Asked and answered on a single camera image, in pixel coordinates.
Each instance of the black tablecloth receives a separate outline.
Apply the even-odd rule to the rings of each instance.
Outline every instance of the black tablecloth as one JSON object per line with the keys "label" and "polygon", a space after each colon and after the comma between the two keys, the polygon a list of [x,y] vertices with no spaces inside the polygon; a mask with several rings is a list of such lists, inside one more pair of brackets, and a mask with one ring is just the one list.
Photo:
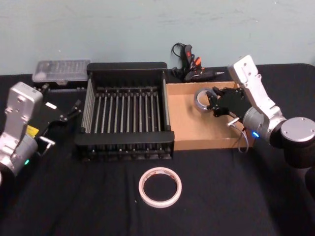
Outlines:
{"label": "black tablecloth", "polygon": [[[315,120],[315,67],[258,67],[269,96],[287,118]],[[226,73],[222,80],[230,80]],[[30,75],[0,77],[0,125],[10,86]],[[84,93],[54,92],[48,98],[69,109]],[[281,150],[258,140],[247,154],[235,149],[175,152],[173,160],[81,163],[71,154],[73,134],[58,130],[57,145],[32,171],[22,173],[1,209],[1,235],[315,235],[315,203],[303,171],[290,168]],[[173,169],[182,180],[178,202],[147,206],[138,193],[149,168]],[[171,194],[164,178],[146,184],[152,195]]]}

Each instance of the cardboard box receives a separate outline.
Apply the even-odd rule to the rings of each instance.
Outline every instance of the cardboard box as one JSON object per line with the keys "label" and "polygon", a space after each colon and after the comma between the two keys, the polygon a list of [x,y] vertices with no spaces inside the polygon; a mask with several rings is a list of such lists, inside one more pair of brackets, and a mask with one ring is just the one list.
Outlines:
{"label": "cardboard box", "polygon": [[[169,114],[172,130],[175,132],[174,150],[237,148],[240,132],[226,124],[230,116],[214,117],[213,112],[200,113],[194,105],[194,94],[201,88],[236,88],[234,82],[207,82],[167,84]],[[243,125],[236,123],[241,130]],[[250,147],[254,138],[248,135]],[[241,147],[246,147],[244,137]]]}

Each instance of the cable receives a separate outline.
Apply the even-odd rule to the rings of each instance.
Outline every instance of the cable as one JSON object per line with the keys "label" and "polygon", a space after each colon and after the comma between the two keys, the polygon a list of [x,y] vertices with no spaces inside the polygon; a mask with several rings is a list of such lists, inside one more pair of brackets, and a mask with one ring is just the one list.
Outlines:
{"label": "cable", "polygon": [[178,55],[178,54],[174,51],[174,49],[175,49],[176,46],[181,47],[181,54],[182,54],[182,50],[184,49],[185,44],[184,44],[184,43],[175,43],[175,44],[173,45],[173,47],[172,47],[172,53],[174,53],[174,55],[177,56],[177,57],[179,57],[180,59],[183,59],[182,56]]}
{"label": "cable", "polygon": [[[249,144],[249,142],[248,142],[248,138],[247,138],[247,135],[246,135],[245,131],[244,131],[244,130],[240,130],[235,124],[231,124],[230,126],[232,126],[233,128],[235,128],[235,129],[237,129],[238,131],[241,132],[241,135],[240,135],[240,137],[238,138],[238,141],[237,141],[237,143],[238,143],[238,147],[237,147],[238,151],[239,151],[240,153],[247,153],[247,152],[248,152],[248,149],[249,149],[249,147],[250,147],[250,144]],[[245,151],[241,151],[241,148],[240,148],[242,136],[244,136],[245,141],[246,141],[246,150],[245,150]]]}

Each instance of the black cable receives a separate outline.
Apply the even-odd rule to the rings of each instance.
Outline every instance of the black cable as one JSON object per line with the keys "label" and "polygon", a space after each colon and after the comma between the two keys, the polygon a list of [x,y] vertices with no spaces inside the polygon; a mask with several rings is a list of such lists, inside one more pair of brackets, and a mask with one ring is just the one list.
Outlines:
{"label": "black cable", "polygon": [[[181,47],[181,55],[178,55],[178,54],[174,51],[174,49],[175,49],[176,46]],[[173,47],[172,47],[172,53],[174,53],[174,55],[177,56],[177,57],[179,57],[180,59],[183,59],[183,57],[182,57],[182,51],[183,51],[184,47],[185,47],[185,44],[184,44],[184,43],[175,43],[175,44],[173,45]]]}

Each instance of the wall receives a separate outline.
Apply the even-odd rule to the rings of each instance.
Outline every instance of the wall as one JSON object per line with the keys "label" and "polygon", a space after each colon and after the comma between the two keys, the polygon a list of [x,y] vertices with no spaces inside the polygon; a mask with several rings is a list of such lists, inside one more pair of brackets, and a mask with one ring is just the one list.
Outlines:
{"label": "wall", "polygon": [[0,74],[43,59],[165,61],[191,44],[203,66],[315,63],[314,0],[1,0]]}

